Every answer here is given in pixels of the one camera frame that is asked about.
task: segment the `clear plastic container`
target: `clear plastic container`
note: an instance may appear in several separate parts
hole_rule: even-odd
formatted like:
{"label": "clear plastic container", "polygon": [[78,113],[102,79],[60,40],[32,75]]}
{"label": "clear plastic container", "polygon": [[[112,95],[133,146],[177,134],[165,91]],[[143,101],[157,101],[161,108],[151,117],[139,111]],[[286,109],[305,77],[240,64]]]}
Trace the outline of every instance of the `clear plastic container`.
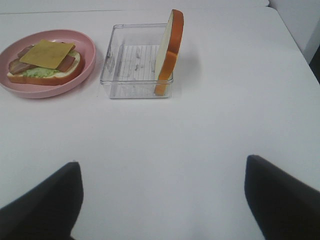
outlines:
{"label": "clear plastic container", "polygon": [[[168,98],[174,81],[155,80],[157,51],[166,24],[123,24],[113,26],[100,76],[111,99]],[[165,85],[164,95],[156,95],[157,85]]]}

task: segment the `cheese slice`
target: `cheese slice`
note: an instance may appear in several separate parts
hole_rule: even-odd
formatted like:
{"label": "cheese slice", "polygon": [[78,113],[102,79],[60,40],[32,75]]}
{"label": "cheese slice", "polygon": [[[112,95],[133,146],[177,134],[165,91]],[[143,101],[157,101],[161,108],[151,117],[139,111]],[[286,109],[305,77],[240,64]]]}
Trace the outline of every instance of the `cheese slice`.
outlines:
{"label": "cheese slice", "polygon": [[73,46],[73,43],[41,40],[20,58],[20,62],[47,69],[56,69]]}
{"label": "cheese slice", "polygon": [[154,78],[157,81],[154,93],[163,96],[178,58],[184,30],[184,14],[176,9],[171,11],[161,44],[155,59]]}

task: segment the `yellow cheese slice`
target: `yellow cheese slice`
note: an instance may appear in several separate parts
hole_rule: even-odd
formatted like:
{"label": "yellow cheese slice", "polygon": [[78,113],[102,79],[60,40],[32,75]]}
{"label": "yellow cheese slice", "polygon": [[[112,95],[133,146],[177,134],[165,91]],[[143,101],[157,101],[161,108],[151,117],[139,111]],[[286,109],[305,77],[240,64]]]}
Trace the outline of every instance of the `yellow cheese slice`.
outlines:
{"label": "yellow cheese slice", "polygon": [[20,58],[20,62],[47,69],[56,69],[73,46],[73,43],[41,40]]}

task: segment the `bacon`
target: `bacon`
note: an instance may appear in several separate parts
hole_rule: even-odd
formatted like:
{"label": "bacon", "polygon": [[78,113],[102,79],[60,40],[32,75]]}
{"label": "bacon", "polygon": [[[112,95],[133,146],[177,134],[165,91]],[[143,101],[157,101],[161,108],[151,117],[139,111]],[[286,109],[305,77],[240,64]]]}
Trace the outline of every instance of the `bacon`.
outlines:
{"label": "bacon", "polygon": [[36,67],[36,65],[20,62],[19,58],[17,58],[9,63],[9,72],[13,75],[16,75],[28,69],[34,69]]}
{"label": "bacon", "polygon": [[65,56],[65,58],[62,60],[62,62],[59,64],[59,66],[56,68],[57,70],[61,72],[66,72],[72,63],[74,62],[76,58],[70,55]]}
{"label": "bacon", "polygon": [[18,53],[18,58],[21,58],[22,56],[24,56],[33,47],[34,47],[33,45],[25,47],[21,52]]}

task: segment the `white wall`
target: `white wall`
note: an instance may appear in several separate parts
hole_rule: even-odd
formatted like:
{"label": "white wall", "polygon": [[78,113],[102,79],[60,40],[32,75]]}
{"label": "white wall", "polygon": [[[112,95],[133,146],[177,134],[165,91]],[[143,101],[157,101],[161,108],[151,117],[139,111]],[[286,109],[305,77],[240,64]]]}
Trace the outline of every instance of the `white wall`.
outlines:
{"label": "white wall", "polygon": [[270,0],[310,63],[320,44],[320,0]]}

